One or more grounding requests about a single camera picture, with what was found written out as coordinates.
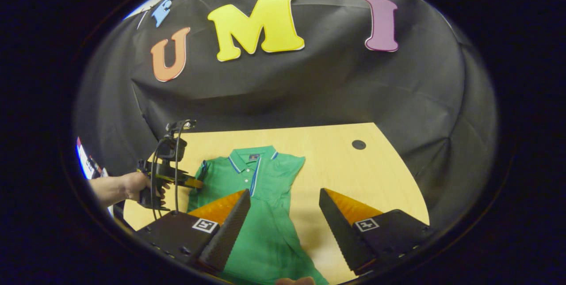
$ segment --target letter cutout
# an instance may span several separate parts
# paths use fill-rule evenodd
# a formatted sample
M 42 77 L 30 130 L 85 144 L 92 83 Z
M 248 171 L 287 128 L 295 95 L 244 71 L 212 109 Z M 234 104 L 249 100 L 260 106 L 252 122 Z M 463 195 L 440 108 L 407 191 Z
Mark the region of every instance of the letter cutout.
M 239 58 L 242 53 L 234 46 L 232 36 L 249 53 L 255 53 L 261 29 L 265 30 L 265 41 L 261 48 L 265 52 L 283 52 L 302 49 L 305 40 L 295 31 L 291 0 L 257 0 L 251 15 L 247 17 L 234 5 L 224 5 L 208 15 L 216 25 L 220 52 L 218 61 Z
M 167 39 L 157 42 L 151 48 L 151 54 L 153 55 L 153 75 L 155 75 L 158 81 L 170 81 L 179 76 L 180 72 L 183 71 L 187 62 L 185 37 L 190 30 L 191 28 L 185 27 L 171 36 L 171 39 L 175 41 L 175 63 L 170 67 L 165 66 L 164 50 L 167 45 Z
M 366 40 L 366 47 L 373 51 L 397 51 L 399 45 L 394 38 L 394 11 L 397 5 L 389 0 L 365 1 L 371 7 L 371 36 Z
M 151 14 L 152 17 L 155 18 L 155 27 L 159 27 L 165 17 L 169 14 L 169 7 L 171 7 L 172 2 L 170 0 L 164 0 L 160 5 L 157 6 L 157 9 Z

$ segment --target polo shirt collar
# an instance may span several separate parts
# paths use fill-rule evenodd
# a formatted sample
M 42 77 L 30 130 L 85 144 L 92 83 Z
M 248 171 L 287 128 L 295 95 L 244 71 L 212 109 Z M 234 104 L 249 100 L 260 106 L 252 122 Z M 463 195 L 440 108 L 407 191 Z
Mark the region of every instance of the polo shirt collar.
M 240 173 L 248 168 L 246 162 L 242 159 L 242 157 L 240 157 L 240 155 L 245 156 L 252 154 L 262 154 L 260 158 L 262 158 L 263 160 L 274 160 L 279 153 L 273 146 L 235 149 L 230 153 L 228 160 L 230 160 L 230 163 L 234 167 L 234 170 Z

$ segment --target wooden table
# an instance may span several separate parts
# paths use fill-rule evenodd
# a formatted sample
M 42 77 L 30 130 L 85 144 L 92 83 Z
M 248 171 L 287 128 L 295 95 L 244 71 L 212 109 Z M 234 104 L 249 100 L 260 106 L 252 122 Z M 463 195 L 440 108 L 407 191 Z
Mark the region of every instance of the wooden table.
M 273 145 L 278 152 L 306 157 L 305 165 L 291 188 L 289 216 L 301 246 L 331 283 L 354 279 L 322 214 L 320 188 L 328 188 L 368 204 L 382 212 L 401 209 L 429 224 L 421 191 L 385 136 L 374 123 L 243 130 L 234 132 L 186 133 L 188 142 L 179 168 L 194 175 L 202 160 L 228 156 L 235 148 Z M 362 140 L 366 148 L 352 146 Z M 188 188 L 178 188 L 179 210 L 186 211 Z M 174 209 L 173 189 L 165 196 L 166 207 Z M 140 229 L 153 221 L 150 209 L 126 201 L 124 218 Z

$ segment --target green polo shirt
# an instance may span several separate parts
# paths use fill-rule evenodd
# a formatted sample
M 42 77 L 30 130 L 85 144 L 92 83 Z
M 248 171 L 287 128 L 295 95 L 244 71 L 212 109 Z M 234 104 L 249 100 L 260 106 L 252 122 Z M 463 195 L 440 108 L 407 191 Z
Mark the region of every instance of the green polo shirt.
M 280 278 L 311 276 L 317 285 L 328 284 L 301 248 L 289 218 L 291 184 L 304 163 L 305 157 L 280 154 L 273 146 L 235 149 L 228 158 L 207 160 L 203 188 L 190 191 L 188 211 L 242 189 L 251 196 L 221 277 L 236 284 L 273 285 Z

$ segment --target orange letter u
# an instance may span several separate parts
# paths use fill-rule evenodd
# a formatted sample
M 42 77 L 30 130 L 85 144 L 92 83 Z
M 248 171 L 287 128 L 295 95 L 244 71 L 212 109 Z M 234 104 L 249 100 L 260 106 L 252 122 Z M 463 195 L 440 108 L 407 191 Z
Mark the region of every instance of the orange letter u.
M 190 30 L 191 28 L 185 27 L 171 36 L 171 39 L 175 42 L 175 63 L 170 67 L 165 66 L 164 51 L 167 45 L 167 39 L 157 42 L 151 48 L 151 54 L 153 55 L 153 75 L 155 75 L 158 81 L 170 81 L 179 76 L 180 72 L 183 71 L 184 65 L 187 62 L 185 37 Z

